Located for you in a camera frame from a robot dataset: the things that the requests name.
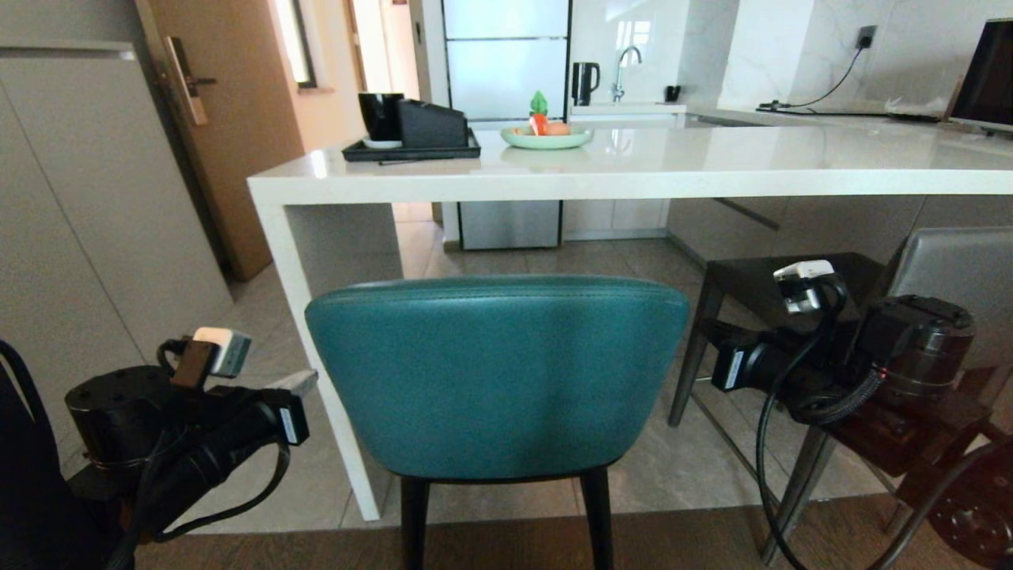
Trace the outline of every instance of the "refrigerator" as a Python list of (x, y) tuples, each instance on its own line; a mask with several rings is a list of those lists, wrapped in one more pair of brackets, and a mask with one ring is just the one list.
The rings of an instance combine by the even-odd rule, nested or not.
[[(450, 103), (473, 128), (527, 121), (538, 90), (549, 118), (563, 118), (569, 0), (444, 0), (443, 7)], [(560, 200), (462, 201), (458, 212), (464, 249), (560, 242)]]
[(535, 91), (562, 118), (569, 0), (444, 0), (451, 106), (468, 120), (527, 120)]

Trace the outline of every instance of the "kitchen counter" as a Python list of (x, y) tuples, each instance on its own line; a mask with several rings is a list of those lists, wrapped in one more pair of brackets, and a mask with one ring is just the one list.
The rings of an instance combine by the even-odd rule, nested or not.
[(1013, 142), (903, 124), (597, 129), (561, 151), (476, 137), (477, 159), (380, 166), (318, 150), (250, 189), (258, 205), (1013, 192)]
[(510, 148), (494, 131), (476, 136), (477, 159), (346, 163), (342, 145), (249, 178), (366, 520), (379, 517), (376, 497), (390, 478), (367, 469), (303, 311), (346, 284), (401, 277), (390, 202), (1013, 193), (1013, 142), (904, 124), (597, 129), (588, 145), (563, 151)]

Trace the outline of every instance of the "doorway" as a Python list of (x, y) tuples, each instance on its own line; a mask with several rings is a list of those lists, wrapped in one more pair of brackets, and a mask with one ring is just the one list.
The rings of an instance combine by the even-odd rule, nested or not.
[(418, 98), (415, 36), (408, 1), (347, 0), (355, 13), (366, 90)]

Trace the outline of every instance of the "black electric kettle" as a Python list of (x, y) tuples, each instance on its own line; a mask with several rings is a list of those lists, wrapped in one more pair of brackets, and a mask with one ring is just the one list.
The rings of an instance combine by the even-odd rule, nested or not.
[[(591, 84), (592, 72), (594, 72), (595, 84)], [(591, 104), (591, 92), (598, 88), (602, 81), (602, 70), (597, 63), (576, 62), (573, 64), (573, 80), (570, 88), (570, 96), (573, 97), (573, 104), (576, 106), (588, 106)]]

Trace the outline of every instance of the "wooden floor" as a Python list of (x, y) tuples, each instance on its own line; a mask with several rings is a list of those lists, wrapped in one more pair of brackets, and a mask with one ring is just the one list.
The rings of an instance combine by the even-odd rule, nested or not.
[[(791, 540), (812, 569), (866, 568), (888, 540), (882, 528), (893, 502), (885, 495), (812, 504)], [(613, 517), (617, 569), (765, 568), (757, 545), (766, 524), (758, 507)], [(281, 535), (205, 535), (141, 547), (145, 569), (397, 569), (398, 528)], [(591, 569), (591, 547), (579, 517), (433, 525), (426, 567), (454, 569)], [(779, 560), (775, 568), (788, 568)], [(970, 569), (925, 525), (898, 569)]]

